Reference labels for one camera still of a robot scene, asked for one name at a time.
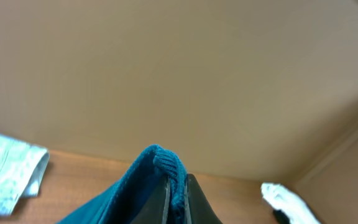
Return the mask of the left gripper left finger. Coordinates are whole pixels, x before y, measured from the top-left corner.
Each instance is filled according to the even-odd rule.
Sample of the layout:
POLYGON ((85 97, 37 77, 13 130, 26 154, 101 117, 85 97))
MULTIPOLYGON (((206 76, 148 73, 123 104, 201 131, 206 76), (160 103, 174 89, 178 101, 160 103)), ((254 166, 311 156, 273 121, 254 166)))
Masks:
POLYGON ((161 176, 146 203, 131 224, 166 224, 170 205, 170 181, 161 176))

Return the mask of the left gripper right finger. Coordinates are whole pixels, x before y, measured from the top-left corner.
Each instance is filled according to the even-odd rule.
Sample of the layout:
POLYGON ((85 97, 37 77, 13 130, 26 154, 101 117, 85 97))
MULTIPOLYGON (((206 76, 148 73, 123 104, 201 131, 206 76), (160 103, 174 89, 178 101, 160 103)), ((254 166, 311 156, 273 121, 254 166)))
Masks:
POLYGON ((222 224, 193 174, 186 180, 185 224, 222 224))

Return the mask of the dark blue polo shirt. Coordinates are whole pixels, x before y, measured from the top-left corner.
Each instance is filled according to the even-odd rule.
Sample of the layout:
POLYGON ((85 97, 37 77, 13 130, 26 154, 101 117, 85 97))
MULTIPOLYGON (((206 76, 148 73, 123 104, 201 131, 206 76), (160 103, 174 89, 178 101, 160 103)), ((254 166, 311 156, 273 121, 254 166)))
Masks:
POLYGON ((185 166, 174 152, 157 144, 145 148, 117 182, 60 223, 130 223, 164 175, 170 181, 167 222, 185 223, 185 166))

